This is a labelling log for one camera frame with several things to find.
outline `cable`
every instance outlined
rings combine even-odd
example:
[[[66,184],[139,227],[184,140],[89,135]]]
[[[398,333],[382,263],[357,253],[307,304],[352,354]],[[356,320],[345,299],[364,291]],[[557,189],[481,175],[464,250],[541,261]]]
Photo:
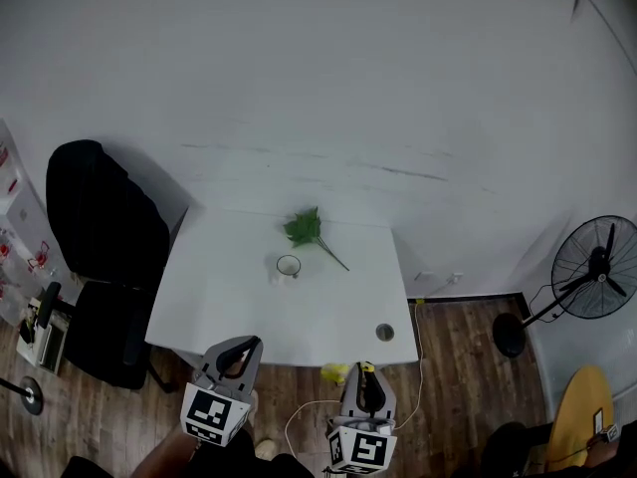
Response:
[[[544,464],[556,464],[557,462],[562,462],[562,461],[566,460],[567,458],[574,457],[575,455],[577,455],[578,453],[581,453],[582,451],[586,451],[587,449],[588,449],[588,446],[585,446],[585,447],[583,447],[580,450],[573,451],[570,455],[566,455],[565,457],[558,458],[556,460],[546,460],[546,462],[544,462]]]
[[[416,333],[418,334],[418,348],[420,349],[420,356],[419,356],[419,359],[418,359],[418,369],[420,370],[420,386],[418,386],[418,402],[416,402],[416,408],[413,410],[413,412],[411,414],[409,414],[409,416],[407,416],[407,419],[405,419],[399,426],[394,428],[394,430],[400,430],[403,426],[405,426],[407,424],[407,422],[416,413],[416,411],[420,408],[420,398],[422,396],[422,384],[424,382],[424,374],[422,372],[422,361],[424,359],[424,356],[423,356],[424,353],[422,352],[422,340],[420,338],[420,326],[418,325],[418,314],[416,313],[416,308],[417,307],[418,307],[418,305],[416,305],[416,307],[414,307],[414,320],[416,321]]]
[[[556,463],[558,463],[558,462],[563,462],[563,461],[564,461],[564,460],[566,460],[567,458],[574,457],[574,456],[575,456],[575,455],[577,455],[578,453],[581,453],[582,451],[586,451],[587,449],[588,449],[588,446],[586,446],[585,448],[581,448],[580,450],[573,451],[570,455],[566,455],[565,457],[558,458],[558,459],[555,459],[555,460],[546,460],[546,461],[545,461],[545,462],[543,462],[543,463],[542,463],[542,462],[530,462],[530,463],[529,463],[529,467],[531,467],[531,466],[539,466],[539,467],[541,467],[541,466],[545,466],[546,464],[556,464]]]
[[[288,420],[288,422],[286,423],[286,428],[284,429],[284,434],[286,435],[286,441],[288,442],[288,447],[290,448],[290,453],[292,453],[292,456],[297,458],[297,454],[295,453],[295,450],[292,449],[292,444],[290,443],[290,437],[288,437],[288,427],[290,426],[290,422],[293,420],[293,418],[299,414],[299,412],[301,412],[301,410],[307,406],[307,405],[311,405],[313,403],[340,403],[340,400],[312,400],[310,402],[306,402],[304,403],[301,407],[299,407],[295,413],[290,416],[290,419]]]
[[[536,298],[537,296],[539,296],[539,293],[541,292],[541,290],[542,290],[544,287],[550,287],[550,286],[551,286],[551,284],[550,284],[550,283],[547,283],[546,285],[542,285],[539,289],[537,289],[537,292],[536,292],[536,293],[535,293],[535,295],[533,296],[533,299],[531,299],[531,302],[529,303],[529,311],[531,312],[531,316],[532,316],[532,317],[534,317],[534,315],[535,315],[535,314],[533,313],[532,308],[531,308],[531,305],[533,304],[533,301],[535,301],[535,298]],[[560,316],[561,316],[561,314],[559,314],[557,317],[555,317],[552,321],[545,321],[544,319],[538,319],[538,320],[539,320],[539,321],[542,321],[542,322],[543,322],[543,323],[545,323],[545,324],[550,324],[550,323],[554,322],[554,321],[555,321],[557,318],[559,318]]]
[[[581,264],[579,264],[579,265],[577,266],[577,269],[574,269],[574,270],[573,270],[573,272],[572,272],[572,273],[570,273],[570,276],[569,276],[568,278],[566,278],[566,280],[562,280],[561,282],[557,282],[557,284],[568,282],[568,281],[569,281],[569,280],[570,280],[570,279],[571,279],[571,278],[575,275],[575,273],[579,272],[579,268],[580,268],[581,266],[583,266],[584,264],[586,264],[586,262],[588,262],[588,260],[589,260],[589,259],[590,259],[590,257],[588,257],[588,258],[587,258],[586,260],[584,260]],[[539,293],[541,292],[541,290],[542,290],[544,287],[552,287],[552,283],[547,283],[547,284],[545,284],[545,285],[542,285],[539,289],[537,289],[537,292],[535,293],[535,295],[533,296],[533,299],[531,299],[531,302],[529,303],[529,311],[531,312],[531,315],[532,315],[532,316],[534,316],[534,313],[533,313],[533,310],[531,309],[531,305],[533,304],[533,301],[535,301],[535,298],[536,298],[537,296],[539,296]],[[543,323],[545,323],[545,324],[554,323],[557,319],[559,319],[559,318],[560,318],[562,315],[564,315],[565,313],[566,313],[566,310],[565,310],[564,308],[561,308],[561,313],[560,313],[559,315],[552,314],[552,316],[553,316],[553,320],[552,320],[552,321],[545,321],[544,319],[538,319],[538,320],[539,320],[539,321],[542,321],[542,322],[543,322]]]

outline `hole in table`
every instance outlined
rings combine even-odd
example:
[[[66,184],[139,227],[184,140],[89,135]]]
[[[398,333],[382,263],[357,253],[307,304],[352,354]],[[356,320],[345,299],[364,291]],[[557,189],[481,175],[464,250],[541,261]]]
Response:
[[[379,324],[376,328],[376,336],[381,342],[389,342],[394,338],[394,329],[388,324]]]

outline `white cable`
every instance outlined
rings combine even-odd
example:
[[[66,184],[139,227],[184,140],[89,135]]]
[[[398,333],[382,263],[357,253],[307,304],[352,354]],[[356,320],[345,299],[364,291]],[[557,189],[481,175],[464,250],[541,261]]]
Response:
[[[290,448],[290,453],[292,453],[292,456],[295,458],[297,458],[297,455],[295,454],[295,450],[292,449],[292,444],[290,443],[290,437],[288,437],[288,426],[290,426],[290,422],[294,419],[294,417],[297,414],[299,414],[299,412],[301,412],[301,409],[303,409],[306,405],[310,405],[312,403],[340,403],[340,400],[312,400],[311,402],[304,403],[301,407],[299,407],[295,411],[295,413],[292,416],[290,416],[290,419],[286,423],[286,428],[284,429],[284,433],[286,434],[286,441],[288,441],[288,447]]]
[[[400,430],[403,426],[405,426],[407,424],[407,422],[414,416],[414,414],[420,408],[420,398],[422,396],[422,384],[423,384],[423,381],[424,381],[424,374],[423,374],[423,371],[422,371],[422,361],[423,361],[422,339],[420,338],[420,325],[418,324],[418,314],[416,313],[416,309],[417,308],[418,308],[418,305],[416,305],[416,308],[414,308],[414,320],[416,321],[416,333],[418,334],[418,348],[420,349],[420,357],[419,357],[419,361],[418,361],[418,368],[420,369],[420,386],[418,386],[418,402],[416,403],[416,408],[413,410],[413,412],[411,414],[409,414],[407,419],[405,419],[402,422],[402,424],[400,424],[399,426],[394,428],[394,430]],[[290,419],[286,423],[286,428],[284,429],[284,434],[286,435],[286,441],[288,442],[288,447],[290,448],[290,453],[292,453],[292,456],[295,457],[295,458],[297,458],[297,455],[295,453],[295,450],[292,449],[292,443],[290,442],[290,437],[288,437],[288,427],[290,426],[290,423],[292,422],[294,417],[297,414],[299,414],[299,412],[301,412],[301,410],[304,407],[306,407],[307,405],[311,405],[313,403],[340,403],[340,400],[312,400],[310,402],[304,403],[301,407],[299,407],[295,411],[295,413],[292,416],[290,416]]]
[[[399,426],[394,428],[394,430],[400,430],[403,426],[405,426],[407,424],[407,421],[409,421],[413,417],[413,415],[416,413],[416,411],[420,408],[420,397],[422,396],[422,383],[424,381],[424,374],[422,372],[422,361],[424,359],[424,356],[422,352],[422,340],[420,339],[420,326],[418,325],[418,314],[416,313],[416,309],[418,308],[418,306],[419,305],[416,305],[414,307],[414,320],[416,321],[416,333],[418,334],[418,347],[420,349],[420,356],[418,359],[418,368],[420,369],[420,386],[418,386],[418,402],[416,403],[416,408],[413,410],[413,412],[409,414],[407,419],[405,419]]]

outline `fan blade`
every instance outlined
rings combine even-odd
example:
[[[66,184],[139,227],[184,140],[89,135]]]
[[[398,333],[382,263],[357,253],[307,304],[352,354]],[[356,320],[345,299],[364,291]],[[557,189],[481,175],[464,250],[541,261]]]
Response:
[[[606,260],[610,260],[610,252],[613,251],[613,241],[615,240],[615,224],[610,225],[610,234],[608,234],[608,241],[606,242]]]
[[[567,285],[564,285],[561,289],[559,289],[561,292],[562,291],[569,291],[569,290],[575,290],[577,287],[581,287],[582,285],[584,285],[586,282],[590,282],[591,280],[594,280],[595,278],[593,276],[590,275],[584,275],[584,276],[580,276],[579,278],[577,278],[576,280],[573,280],[572,282],[570,282]]]
[[[608,285],[610,285],[612,290],[614,290],[617,294],[620,294],[624,298],[626,297],[626,292],[619,285],[617,285],[617,282],[615,280],[607,276],[606,281],[608,282]]]

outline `chair armrest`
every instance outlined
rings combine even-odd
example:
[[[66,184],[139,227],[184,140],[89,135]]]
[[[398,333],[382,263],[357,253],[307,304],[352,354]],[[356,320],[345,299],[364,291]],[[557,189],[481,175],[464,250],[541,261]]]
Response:
[[[146,329],[150,321],[150,310],[148,308],[137,308],[133,310],[130,325],[128,326],[128,335],[126,336],[126,345],[123,349],[123,362],[128,366],[137,364],[139,355],[145,346],[144,337]]]

